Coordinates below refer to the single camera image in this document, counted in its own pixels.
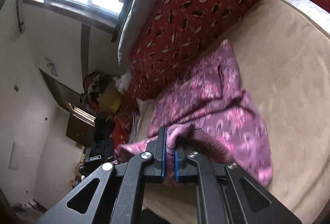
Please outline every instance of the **purple floral cloth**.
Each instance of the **purple floral cloth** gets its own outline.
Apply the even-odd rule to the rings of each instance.
[[[263,186],[272,178],[265,124],[247,91],[240,87],[238,64],[227,40],[160,96],[147,134],[149,139],[120,145],[115,151],[117,160],[125,162],[145,151],[147,143],[157,138],[161,126],[169,127],[168,181],[174,178],[178,137],[213,161],[236,161]]]

